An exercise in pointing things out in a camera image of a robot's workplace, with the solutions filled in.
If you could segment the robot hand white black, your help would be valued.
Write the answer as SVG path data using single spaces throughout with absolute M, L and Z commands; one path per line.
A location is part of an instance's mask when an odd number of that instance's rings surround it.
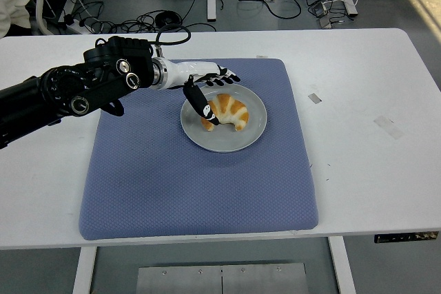
M 167 89 L 182 87 L 187 101 L 195 112 L 210 123 L 218 125 L 219 120 L 201 92 L 198 83 L 223 86 L 224 83 L 233 84 L 239 81 L 235 73 L 215 62 L 187 61 L 167 64 L 165 87 Z

